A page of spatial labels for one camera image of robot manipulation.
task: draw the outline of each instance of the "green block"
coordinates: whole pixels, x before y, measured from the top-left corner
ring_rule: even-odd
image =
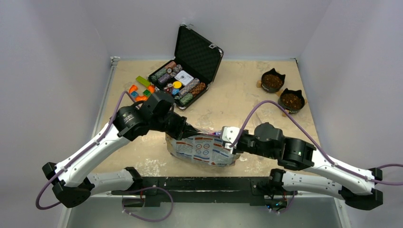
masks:
[[[148,91],[148,89],[144,90],[143,94],[144,94],[144,96],[146,96],[146,97],[151,96],[151,92]]]
[[[139,83],[141,83],[142,85],[144,85],[146,88],[151,85],[151,83],[149,81],[147,81],[147,79],[139,76],[136,78],[136,81],[138,81]]]

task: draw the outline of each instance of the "gray wall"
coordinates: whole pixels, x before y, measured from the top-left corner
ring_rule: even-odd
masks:
[[[403,2],[334,0],[299,66],[329,154],[358,167],[402,163]],[[403,181],[403,169],[384,178]],[[353,227],[399,228],[403,188],[377,185],[384,205],[349,209]]]
[[[299,56],[331,0],[83,0],[111,55],[173,57],[178,26],[219,45],[225,58]]]
[[[41,167],[89,139],[109,55],[78,0],[0,1],[0,53],[0,227],[56,227]]]

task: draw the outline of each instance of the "black base frame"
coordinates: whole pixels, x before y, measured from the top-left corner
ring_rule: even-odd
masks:
[[[178,203],[248,203],[250,206],[265,206],[274,195],[293,194],[291,191],[270,189],[269,177],[142,177],[142,183],[141,188],[164,188]],[[129,190],[112,191],[112,194],[132,195]],[[146,197],[145,207],[159,207],[161,202],[170,202],[170,198],[157,189],[146,190],[142,195]]]

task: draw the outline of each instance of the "black bowl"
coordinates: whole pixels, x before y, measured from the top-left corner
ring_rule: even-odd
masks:
[[[281,100],[282,96],[285,94],[294,94],[295,96],[297,96],[299,99],[301,99],[301,103],[302,106],[300,109],[292,109],[287,107]],[[280,97],[278,98],[278,104],[283,107],[285,110],[288,110],[290,114],[295,114],[297,112],[299,112],[304,106],[305,106],[305,98],[302,96],[302,90],[289,90],[288,88],[286,88],[283,93],[281,93]]]
[[[283,83],[281,84],[281,86],[280,86],[279,88],[271,88],[271,87],[269,87],[268,85],[265,85],[265,84],[263,83],[263,77],[264,77],[265,75],[275,75],[275,76],[277,76],[278,78],[280,78],[280,80],[281,80]],[[285,80],[286,80],[286,75],[282,75],[282,74],[277,73],[276,69],[273,68],[273,69],[269,70],[268,72],[266,72],[266,73],[264,73],[264,74],[262,75],[262,78],[261,78],[261,81],[262,81],[262,88],[263,88],[264,91],[273,94],[273,93],[275,93],[275,92],[277,92],[277,91],[279,91],[279,90],[281,89],[281,87],[284,85],[284,81],[285,81]]]

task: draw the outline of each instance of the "orange toy piece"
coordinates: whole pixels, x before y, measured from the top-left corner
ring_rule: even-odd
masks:
[[[155,92],[155,87],[153,86],[153,85],[149,85],[148,87],[147,87],[147,89],[148,89],[148,91],[150,91],[150,93],[154,93]]]
[[[135,101],[146,101],[147,99],[148,99],[148,97],[139,95],[134,100]]]
[[[132,87],[130,87],[130,89],[129,89],[129,93],[131,94],[132,92],[137,91],[137,90],[138,90],[137,86],[132,85]]]

